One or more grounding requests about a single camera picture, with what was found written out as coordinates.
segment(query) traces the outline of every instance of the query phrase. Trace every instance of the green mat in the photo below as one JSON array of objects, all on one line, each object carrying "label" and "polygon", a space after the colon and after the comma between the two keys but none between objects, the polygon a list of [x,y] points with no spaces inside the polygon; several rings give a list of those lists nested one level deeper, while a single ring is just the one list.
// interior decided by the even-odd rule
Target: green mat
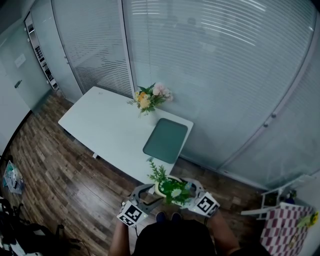
[{"label": "green mat", "polygon": [[146,142],[143,152],[151,157],[173,164],[179,156],[187,131],[187,126],[161,118]]}]

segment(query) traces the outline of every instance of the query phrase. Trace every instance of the wooden floor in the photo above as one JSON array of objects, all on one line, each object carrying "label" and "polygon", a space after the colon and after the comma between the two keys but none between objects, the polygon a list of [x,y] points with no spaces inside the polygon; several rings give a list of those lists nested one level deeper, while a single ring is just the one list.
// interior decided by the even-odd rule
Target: wooden floor
[{"label": "wooden floor", "polygon": [[[58,120],[71,106],[59,93],[54,94],[38,113],[27,119],[8,151],[22,172],[25,189],[22,196],[11,194],[3,187],[1,191],[12,206],[24,204],[24,218],[53,232],[58,224],[63,224],[66,237],[83,240],[91,255],[105,256],[121,202],[139,182],[103,159],[92,158],[93,152],[61,129]],[[0,170],[3,175],[4,163]],[[220,202],[222,214],[242,244],[259,240],[261,224],[239,214],[259,207],[260,197],[254,188],[181,158],[171,174],[199,180]],[[170,205],[158,207],[137,227],[138,233],[155,221],[158,211],[164,210],[170,216],[177,209]],[[204,221],[185,210],[182,215],[185,219]],[[130,228],[132,251],[136,239],[134,229]],[[87,255],[87,252],[83,248],[70,254]]]}]

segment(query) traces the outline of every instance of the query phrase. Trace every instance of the window blinds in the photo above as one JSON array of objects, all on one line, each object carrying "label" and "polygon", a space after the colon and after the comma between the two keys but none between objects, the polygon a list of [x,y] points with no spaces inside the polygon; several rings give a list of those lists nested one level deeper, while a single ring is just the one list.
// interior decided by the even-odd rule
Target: window blinds
[{"label": "window blinds", "polygon": [[270,188],[320,170],[320,41],[281,113],[224,168]]},{"label": "window blinds", "polygon": [[82,91],[96,86],[132,98],[117,0],[52,0],[52,7]]},{"label": "window blinds", "polygon": [[194,122],[182,151],[216,168],[264,123],[308,51],[309,0],[123,1],[134,82],[162,82],[164,109]]}]

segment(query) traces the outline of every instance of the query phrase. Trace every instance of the person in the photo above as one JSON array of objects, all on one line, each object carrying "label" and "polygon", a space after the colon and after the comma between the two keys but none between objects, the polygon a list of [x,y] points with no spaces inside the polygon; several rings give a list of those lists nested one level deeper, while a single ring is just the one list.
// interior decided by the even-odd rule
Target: person
[{"label": "person", "polygon": [[[208,219],[216,248],[208,228],[196,220],[183,220],[177,212],[171,221],[164,212],[159,212],[155,218],[156,223],[145,227],[138,236],[133,256],[270,256],[260,244],[241,248],[219,210]],[[129,255],[128,226],[117,219],[109,256]]]}]

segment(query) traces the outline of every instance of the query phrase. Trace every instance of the orange flower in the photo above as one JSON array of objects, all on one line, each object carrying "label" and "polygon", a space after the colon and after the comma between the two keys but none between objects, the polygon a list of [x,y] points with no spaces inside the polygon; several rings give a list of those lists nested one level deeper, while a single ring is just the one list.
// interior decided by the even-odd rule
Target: orange flower
[{"label": "orange flower", "polygon": [[141,92],[139,97],[138,97],[138,101],[140,102],[143,98],[144,98],[144,95],[146,95],[145,92]]}]

